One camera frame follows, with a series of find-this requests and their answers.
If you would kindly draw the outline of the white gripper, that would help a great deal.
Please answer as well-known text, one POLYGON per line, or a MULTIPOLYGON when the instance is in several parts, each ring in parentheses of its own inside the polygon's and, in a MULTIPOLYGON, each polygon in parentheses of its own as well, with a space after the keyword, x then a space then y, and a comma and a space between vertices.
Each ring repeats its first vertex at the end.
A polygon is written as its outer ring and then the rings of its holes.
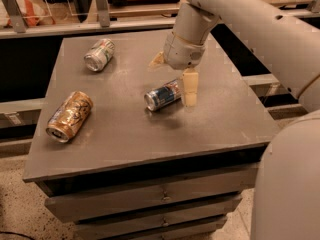
POLYGON ((165 62, 174 70, 184 70, 182 74, 183 102, 186 107, 197 103, 199 74, 195 68, 202 59, 205 47, 187 42, 174 32, 167 35, 163 52, 159 52, 149 63, 150 67, 162 65, 165 62))

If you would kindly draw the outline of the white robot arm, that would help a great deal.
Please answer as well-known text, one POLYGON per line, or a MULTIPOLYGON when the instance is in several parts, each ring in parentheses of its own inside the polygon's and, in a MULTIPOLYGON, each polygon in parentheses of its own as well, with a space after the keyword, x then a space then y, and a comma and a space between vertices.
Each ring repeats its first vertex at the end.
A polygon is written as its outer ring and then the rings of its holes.
POLYGON ((251 240, 320 240, 320 30, 262 0, 185 0, 162 58, 181 71, 185 106, 218 22, 252 50, 306 109, 266 148, 256 177, 251 240))

